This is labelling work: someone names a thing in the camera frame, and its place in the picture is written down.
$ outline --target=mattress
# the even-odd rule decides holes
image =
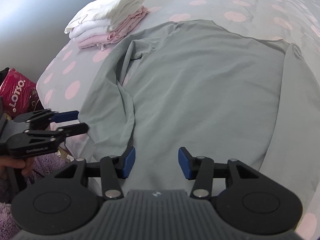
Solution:
[[[296,43],[315,78],[320,80],[320,0],[146,0],[144,5],[150,13],[131,33],[167,21],[212,20],[242,36]],[[43,106],[59,112],[80,110],[101,64],[113,47],[104,51],[97,47],[80,50],[70,41],[37,82]],[[134,71],[135,68],[129,68],[124,87]],[[86,151],[90,143],[90,138],[80,135],[68,138],[65,144],[74,157],[92,161]],[[320,228],[316,227],[316,218],[320,217],[319,200],[317,184],[299,227],[305,239],[316,239],[320,235]]]

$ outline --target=purple fleece sleeve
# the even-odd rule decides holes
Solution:
[[[36,182],[51,172],[60,169],[66,164],[55,153],[38,156],[35,158],[32,174],[26,178],[27,184]],[[0,201],[9,202],[12,200],[10,187],[7,180],[0,180]],[[9,240],[19,232],[11,213],[9,204],[0,203],[0,240]]]

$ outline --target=cream folded garment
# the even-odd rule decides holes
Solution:
[[[144,0],[96,0],[83,7],[68,23],[65,33],[69,33],[88,21],[104,20],[103,26],[109,26],[109,30],[116,29],[120,22],[124,21],[128,15],[137,11]],[[79,27],[75,30],[75,37],[84,30]]]
[[[116,30],[108,32],[105,27],[97,27],[88,30],[81,35],[74,38],[78,43],[80,49],[101,45],[102,47],[107,44],[118,43],[121,41],[148,13],[148,9],[142,6],[134,14],[129,15],[123,22],[121,22]]]

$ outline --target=polka dot bed sheet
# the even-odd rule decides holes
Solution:
[[[212,20],[243,36],[296,43],[320,81],[320,0],[146,0],[144,5],[150,13],[132,33],[167,21]],[[114,46],[109,45],[104,51],[98,47],[79,49],[70,41],[37,82],[43,106],[59,112],[80,110],[97,71]],[[123,86],[134,71],[129,69]],[[52,124],[52,129],[56,128],[57,124]],[[90,140],[86,135],[70,137],[66,147],[74,157],[85,157],[85,145]],[[316,240],[320,236],[317,220],[320,220],[320,186],[315,186],[298,234],[303,239]]]

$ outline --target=white wall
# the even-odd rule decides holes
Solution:
[[[69,41],[64,28],[93,0],[0,0],[0,70],[15,68],[36,82]]]

